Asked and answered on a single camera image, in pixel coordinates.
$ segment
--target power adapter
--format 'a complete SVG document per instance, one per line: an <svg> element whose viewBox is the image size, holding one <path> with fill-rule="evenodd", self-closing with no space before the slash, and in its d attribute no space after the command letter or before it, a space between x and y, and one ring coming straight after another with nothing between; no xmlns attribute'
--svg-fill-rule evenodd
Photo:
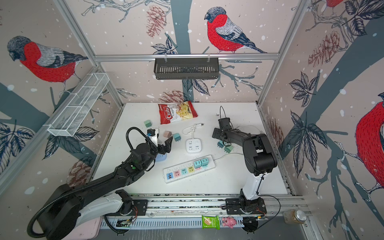
<svg viewBox="0 0 384 240"><path fill-rule="evenodd" d="M198 138L190 138L186 142L186 148L188 153L201 152L201 141Z"/></svg>

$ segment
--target green snack packet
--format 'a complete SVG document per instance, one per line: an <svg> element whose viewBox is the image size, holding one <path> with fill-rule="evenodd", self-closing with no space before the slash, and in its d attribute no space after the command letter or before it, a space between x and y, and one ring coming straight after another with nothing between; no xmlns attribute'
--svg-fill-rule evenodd
<svg viewBox="0 0 384 240"><path fill-rule="evenodd" d="M220 229L220 220L218 216L216 217L208 217L208 216L201 216L203 228L216 228Z"/></svg>

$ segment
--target black metal basket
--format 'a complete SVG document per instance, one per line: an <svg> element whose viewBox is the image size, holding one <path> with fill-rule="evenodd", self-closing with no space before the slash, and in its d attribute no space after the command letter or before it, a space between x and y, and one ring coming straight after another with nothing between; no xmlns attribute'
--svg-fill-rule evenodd
<svg viewBox="0 0 384 240"><path fill-rule="evenodd" d="M218 58L156 58L156 79L216 79Z"/></svg>

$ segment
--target red chip bag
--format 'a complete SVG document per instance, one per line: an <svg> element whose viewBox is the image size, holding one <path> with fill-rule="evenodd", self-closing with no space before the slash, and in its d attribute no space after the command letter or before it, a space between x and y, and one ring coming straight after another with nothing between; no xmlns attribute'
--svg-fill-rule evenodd
<svg viewBox="0 0 384 240"><path fill-rule="evenodd" d="M160 124L168 124L197 117L191 101L172 105L159 104Z"/></svg>

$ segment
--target white wire basket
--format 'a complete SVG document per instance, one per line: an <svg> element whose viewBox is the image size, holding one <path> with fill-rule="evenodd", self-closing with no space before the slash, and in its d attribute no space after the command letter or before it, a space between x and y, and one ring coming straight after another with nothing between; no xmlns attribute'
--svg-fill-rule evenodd
<svg viewBox="0 0 384 240"><path fill-rule="evenodd" d="M92 73L75 96L55 119L48 131L54 136L73 137L107 85L106 73Z"/></svg>

